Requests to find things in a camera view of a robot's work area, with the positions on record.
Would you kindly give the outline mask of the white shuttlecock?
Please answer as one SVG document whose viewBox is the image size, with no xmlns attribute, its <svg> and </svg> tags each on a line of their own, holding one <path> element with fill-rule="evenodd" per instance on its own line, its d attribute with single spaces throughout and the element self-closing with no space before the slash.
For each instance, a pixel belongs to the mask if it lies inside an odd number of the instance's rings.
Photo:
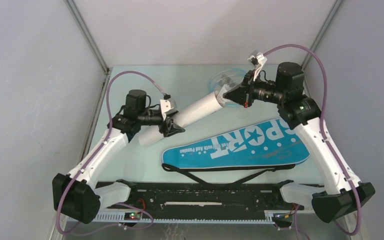
<svg viewBox="0 0 384 240">
<path fill-rule="evenodd" d="M 224 95 L 231 90 L 232 87 L 229 86 L 228 84 L 224 84 L 220 90 L 216 91 L 215 97 L 217 102 L 222 106 L 222 107 L 232 107 L 235 106 L 236 103 L 234 103 L 232 100 L 229 100 L 224 97 Z"/>
</svg>

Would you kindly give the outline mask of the white shuttlecock tube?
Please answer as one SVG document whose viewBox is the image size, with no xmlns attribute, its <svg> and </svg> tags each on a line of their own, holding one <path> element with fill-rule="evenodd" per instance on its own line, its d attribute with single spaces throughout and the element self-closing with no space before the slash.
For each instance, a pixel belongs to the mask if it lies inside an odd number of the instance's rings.
<svg viewBox="0 0 384 240">
<path fill-rule="evenodd" d="M 183 133 L 189 125 L 224 108 L 228 100 L 223 97 L 223 94 L 222 91 L 213 91 L 170 116 L 168 123 L 171 129 L 168 129 L 164 125 L 150 127 L 139 135 L 139 144 L 143 147 L 149 147 L 164 138 Z"/>
</svg>

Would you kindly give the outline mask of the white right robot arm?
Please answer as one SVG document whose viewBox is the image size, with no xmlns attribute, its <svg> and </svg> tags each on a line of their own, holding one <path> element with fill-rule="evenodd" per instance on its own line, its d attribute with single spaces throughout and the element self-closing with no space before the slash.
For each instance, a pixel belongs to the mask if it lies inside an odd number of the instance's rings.
<svg viewBox="0 0 384 240">
<path fill-rule="evenodd" d="M 277 105 L 279 116 L 307 148 L 323 181 L 313 187 L 285 180 L 271 194 L 271 204 L 284 209 L 290 203 L 312 209 L 320 220 L 331 223 L 360 210 L 375 194 L 370 182 L 361 182 L 353 173 L 321 120 L 317 103 L 304 94 L 305 74 L 294 62 L 282 62 L 274 81 L 263 81 L 257 69 L 250 70 L 243 81 L 223 97 L 245 108 L 255 100 Z"/>
</svg>

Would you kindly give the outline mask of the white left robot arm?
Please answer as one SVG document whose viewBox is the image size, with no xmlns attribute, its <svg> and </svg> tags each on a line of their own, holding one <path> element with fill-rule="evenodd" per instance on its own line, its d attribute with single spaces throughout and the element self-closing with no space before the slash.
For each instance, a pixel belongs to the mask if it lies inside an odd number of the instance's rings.
<svg viewBox="0 0 384 240">
<path fill-rule="evenodd" d="M 67 174 L 58 173 L 52 180 L 54 208 L 81 223 L 90 223 L 102 209 L 121 203 L 133 208 L 138 194 L 124 180 L 97 187 L 99 176 L 115 155 L 126 147 L 143 126 L 156 126 L 163 136 L 184 132 L 172 120 L 176 102 L 169 94 L 155 105 L 140 89 L 128 92 L 125 104 L 112 116 L 104 135 L 92 151 Z"/>
</svg>

